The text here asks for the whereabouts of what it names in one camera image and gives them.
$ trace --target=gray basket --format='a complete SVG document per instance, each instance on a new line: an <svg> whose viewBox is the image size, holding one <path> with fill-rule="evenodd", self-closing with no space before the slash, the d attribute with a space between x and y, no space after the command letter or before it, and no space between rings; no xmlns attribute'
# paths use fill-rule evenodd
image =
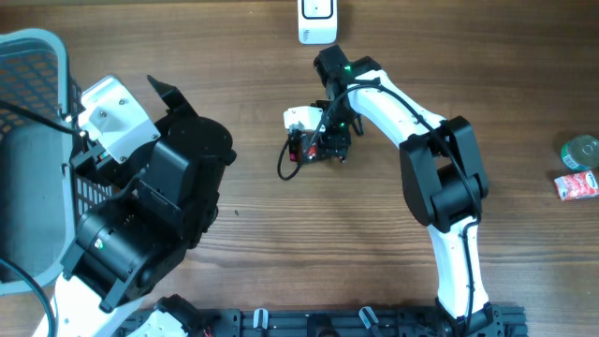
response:
<svg viewBox="0 0 599 337"><path fill-rule="evenodd" d="M60 38L41 29L0 35L0 99L59 122L78 112L80 89ZM0 110L0 256L42 286L62 271L80 216L111 194L68 168L72 144L70 135ZM0 296L30 290L9 271L0 280Z"/></svg>

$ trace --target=black cable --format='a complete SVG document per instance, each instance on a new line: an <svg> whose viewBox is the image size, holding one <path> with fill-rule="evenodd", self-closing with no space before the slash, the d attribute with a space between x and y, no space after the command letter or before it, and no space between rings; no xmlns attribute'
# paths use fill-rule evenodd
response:
<svg viewBox="0 0 599 337"><path fill-rule="evenodd" d="M397 99L400 103L403 104L403 106L408 111L410 111L410 113L412 113L412 115L416 118L416 120L420 124L424 125L424 127L426 127L427 130L429 130L429 134L431 135L434 142L437 143L437 145L439 145L439 147L441 148L441 150L443 152L443 155L447 156L451 160L451 163L453 164L456 171L458 172L458 175L460 176L461 182L464 184L464 187L466 188L466 193L468 194L468 197L472 201L473 208L475 211L475 219L470 224L466 225L461 233L461 238L462 238L463 245L464 245L464 254L466 257L466 267L468 269L468 283L469 283L468 287L470 288L470 295L468 297L468 309L467 309L468 315L466 316L466 323L465 323L464 329L462 330L462 333L461 333L461 335L463 337L465 337L466 333L468 333L468 329L470 328L470 322L472 319L472 311L473 311L473 307L474 307L474 296L475 296L475 285L474 285L475 281L474 281L474 276L473 276L473 271L472 271L472 260L470 258L470 247L468 246L468 229L470 229L470 227L472 227L472 226L478 225L480 223L480 221L482 220L482 212L478 205L478 201L476 200L475 193L472 189L472 186L468 182L468 178L466 177L464 171L461 169L461 166L459 165L458 160L456 159L456 156L453 154L451 149L449 149L446 142L441 138L441 136L439 136L437 134L437 132L435 131L435 129L432 128L432 126L429 125L429 123L427 123L427 121L424 119L424 117L422 117L421 114L417 113L414 110L414 108L412 108L412 106L410 106L401 96L399 96L397 93L391 91L387 87L383 86L382 84L380 84L380 82L376 83L376 84L374 84L374 83L373 84L367 84L367 83L359 84L359 85L353 86L353 87L345 90L343 93L341 93L339 96L337 96L335 98L335 100L329 105L329 107L327 108L325 113L323 113L322 118L320 119L320 122L318 123L318 126L316 127L316 130L320 130L320 127L322 126L324 121L328 119L333 108L337 104L339 104L339 102L341 102L341 100L343 98L345 98L349 93L351 93L353 91L360 90L360 89L366 89L366 88L372 88L372 89L379 90L379 91L384 92L384 93L392 96L393 98ZM318 131L316 131L314 133L312 139L310 140L308 149L311 149L312 146L314 145L317 135L318 135Z"/></svg>
<svg viewBox="0 0 599 337"><path fill-rule="evenodd" d="M145 171L136 173L133 177L131 177L129 183L127 183L122 190L108 197L107 201L119 201L131 195L131 193L138 187L137 183L141 180L144 174Z"/></svg>
<svg viewBox="0 0 599 337"><path fill-rule="evenodd" d="M287 177L284 177L283 173L281 173L281 163L283 162L283 156L285 155L285 150L287 150L287 146L289 146L289 139L287 139L285 145L283 145L283 150L281 150L281 154L279 154L279 162L277 163L277 174L279 175L279 178L286 182L290 181L293 177L295 177L301 169L301 162L299 161L298 165L296 166L296 169L294 169L293 172L291 172L291 174L289 174Z"/></svg>
<svg viewBox="0 0 599 337"><path fill-rule="evenodd" d="M358 115L358 117L352 121L352 127L354 128L354 132L358 136L364 136L364 123L362 122L362 115Z"/></svg>
<svg viewBox="0 0 599 337"><path fill-rule="evenodd" d="M82 141L82 144L83 144L83 151L84 152L89 151L89 146L87 144L87 140L88 140L89 136L88 136L87 131L81 131L81 130L72 129L72 128L69 128L66 126L59 125L58 123L56 123L46 117L42 117L34 112L31 112L30 110L21 108L14 104L10 104L3 100L0 100L0 109L6 109L9 111L12 111L22 117L28 118L32 121L36 121L42 125L52 128L56 131L63 132L68 135L73 135L77 138L80 138Z"/></svg>
<svg viewBox="0 0 599 337"><path fill-rule="evenodd" d="M9 259L0 257L0 264L4 265L8 269L16 272L19 276L21 276L23 281L31 287L34 293L36 293L37 297L39 298L39 301L41 301L41 304L44 307L46 317L48 318L48 337L54 337L56 335L56 321L54 319L54 312L52 311L50 301L44 293L44 290L42 290L41 286L39 286L36 280L34 280L34 278L31 277L31 275L29 275L27 271L24 271L21 267L19 267Z"/></svg>

